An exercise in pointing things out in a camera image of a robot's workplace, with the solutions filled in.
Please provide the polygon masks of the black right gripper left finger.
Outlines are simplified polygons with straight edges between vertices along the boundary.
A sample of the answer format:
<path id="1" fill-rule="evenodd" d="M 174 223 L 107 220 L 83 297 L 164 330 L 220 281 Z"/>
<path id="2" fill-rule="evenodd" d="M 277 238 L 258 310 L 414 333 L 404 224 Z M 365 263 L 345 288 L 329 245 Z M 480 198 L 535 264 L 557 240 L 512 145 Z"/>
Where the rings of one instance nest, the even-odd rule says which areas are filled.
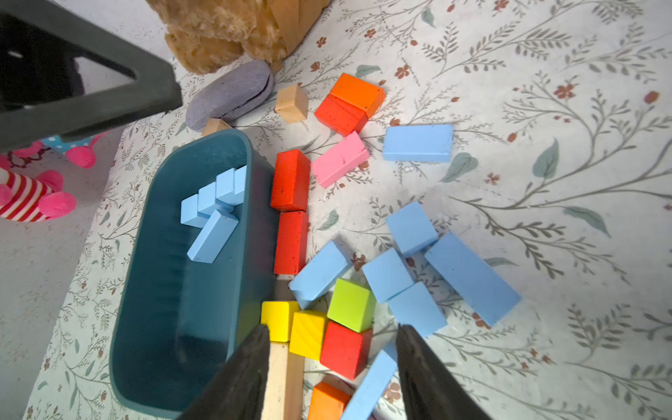
<path id="1" fill-rule="evenodd" d="M 269 338 L 267 325 L 257 325 L 180 418 L 259 420 L 269 374 Z"/>

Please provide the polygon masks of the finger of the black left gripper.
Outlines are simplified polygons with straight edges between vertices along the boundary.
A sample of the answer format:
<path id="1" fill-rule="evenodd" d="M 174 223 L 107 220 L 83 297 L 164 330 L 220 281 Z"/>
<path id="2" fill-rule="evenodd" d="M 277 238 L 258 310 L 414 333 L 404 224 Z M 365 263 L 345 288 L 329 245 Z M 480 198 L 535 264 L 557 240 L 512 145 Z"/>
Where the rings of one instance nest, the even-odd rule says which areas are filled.
<path id="1" fill-rule="evenodd" d="M 128 78 L 86 91 L 77 61 Z M 50 1 L 1 3 L 1 147 L 67 143 L 182 105 L 173 67 Z"/>

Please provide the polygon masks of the light blue block bottom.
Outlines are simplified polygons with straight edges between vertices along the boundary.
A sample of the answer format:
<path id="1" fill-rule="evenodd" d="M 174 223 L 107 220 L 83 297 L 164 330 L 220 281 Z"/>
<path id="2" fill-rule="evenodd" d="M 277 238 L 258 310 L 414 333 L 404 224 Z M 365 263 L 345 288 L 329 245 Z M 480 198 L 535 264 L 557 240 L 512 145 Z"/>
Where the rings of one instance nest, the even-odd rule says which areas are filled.
<path id="1" fill-rule="evenodd" d="M 399 325 L 409 325 L 423 338 L 447 326 L 446 316 L 422 282 L 417 282 L 388 301 Z"/>

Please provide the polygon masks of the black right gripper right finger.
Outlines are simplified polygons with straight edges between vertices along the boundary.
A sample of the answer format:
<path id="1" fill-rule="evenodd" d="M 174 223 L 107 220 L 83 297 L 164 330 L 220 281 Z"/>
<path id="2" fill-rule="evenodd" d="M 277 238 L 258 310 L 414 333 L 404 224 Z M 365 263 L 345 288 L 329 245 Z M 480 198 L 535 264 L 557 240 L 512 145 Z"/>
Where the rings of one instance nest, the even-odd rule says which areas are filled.
<path id="1" fill-rule="evenodd" d="M 395 344 L 407 418 L 490 420 L 414 327 L 401 325 Z"/>

